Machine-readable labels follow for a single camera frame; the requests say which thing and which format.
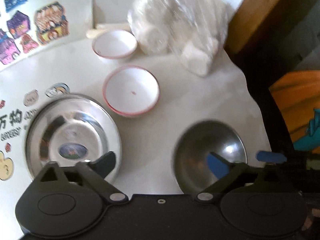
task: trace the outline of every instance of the stainless steel plate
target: stainless steel plate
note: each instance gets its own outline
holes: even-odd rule
[[[113,151],[116,167],[106,177],[111,182],[121,163],[121,140],[116,124],[99,103],[82,95],[63,95],[44,106],[30,124],[25,150],[33,178],[50,161],[74,166]]]
[[[175,149],[174,173],[184,193],[199,193],[217,181],[207,166],[209,152],[229,162],[247,163],[244,145],[232,128],[218,121],[198,123],[181,137]]]

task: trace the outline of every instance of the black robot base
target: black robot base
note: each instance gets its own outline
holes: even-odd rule
[[[16,205],[22,239],[302,239],[306,201],[275,165],[232,164],[196,196],[129,200],[104,180],[110,163],[113,152],[74,167],[47,164]]]

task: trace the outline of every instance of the wooden furniture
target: wooden furniture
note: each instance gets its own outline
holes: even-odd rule
[[[252,52],[275,30],[286,36],[317,0],[244,0],[229,25],[230,56]]]

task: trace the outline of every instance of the bowl with red rim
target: bowl with red rim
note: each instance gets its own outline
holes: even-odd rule
[[[103,33],[92,42],[92,50],[104,62],[129,58],[137,46],[135,36],[123,30]]]
[[[123,66],[107,76],[103,98],[115,113],[135,117],[149,112],[159,100],[156,77],[139,66]]]

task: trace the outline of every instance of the white tablecloth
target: white tablecloth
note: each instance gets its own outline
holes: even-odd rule
[[[151,71],[159,81],[160,100],[149,113],[137,118],[121,117],[107,108],[102,97],[105,77],[120,65],[139,65]],[[91,49],[90,40],[66,44],[50,51],[24,59],[0,72],[0,100],[5,106],[0,116],[16,109],[23,112],[39,108],[50,98],[45,90],[63,82],[71,92],[93,97],[106,107],[116,125],[121,140],[123,158],[114,182],[129,197],[134,193],[181,193],[173,171],[174,148],[183,132],[193,124],[206,119],[221,120],[241,137],[250,165],[259,166],[255,160],[258,150],[270,150],[258,105],[251,98],[246,80],[228,55],[222,52],[213,73],[199,78],[184,69],[173,55],[146,57],[136,53],[127,63],[102,63]],[[33,106],[23,104],[24,95],[37,90],[39,99]],[[14,162],[13,176],[0,181],[1,239],[18,239],[22,236],[15,220],[17,200],[31,182],[23,152],[24,125],[29,120],[12,126],[7,119],[0,133],[21,127],[20,136],[0,141],[0,150]],[[12,146],[4,150],[5,143]]]

